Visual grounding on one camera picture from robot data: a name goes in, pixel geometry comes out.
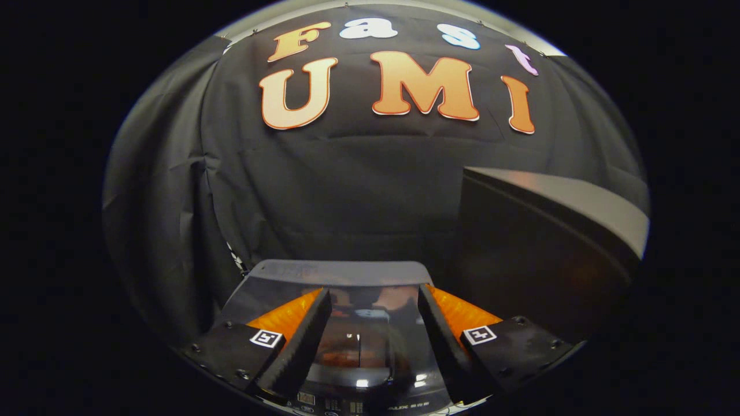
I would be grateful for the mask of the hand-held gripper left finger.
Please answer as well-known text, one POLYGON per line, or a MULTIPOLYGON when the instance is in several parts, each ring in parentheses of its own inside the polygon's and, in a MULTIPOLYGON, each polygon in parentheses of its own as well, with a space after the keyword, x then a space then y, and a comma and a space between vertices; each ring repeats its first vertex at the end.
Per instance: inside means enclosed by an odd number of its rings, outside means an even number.
POLYGON ((180 354, 245 396, 293 399, 306 381, 330 316, 330 290, 320 288, 251 323, 226 320, 180 354))

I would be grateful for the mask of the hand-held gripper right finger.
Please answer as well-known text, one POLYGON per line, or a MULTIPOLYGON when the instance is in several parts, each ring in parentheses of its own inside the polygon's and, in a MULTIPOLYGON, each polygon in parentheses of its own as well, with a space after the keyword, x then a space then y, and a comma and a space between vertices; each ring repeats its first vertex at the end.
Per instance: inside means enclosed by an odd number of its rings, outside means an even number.
POLYGON ((455 404, 515 392, 573 353, 571 343, 529 318, 499 318, 430 284, 419 286, 417 304, 455 404))

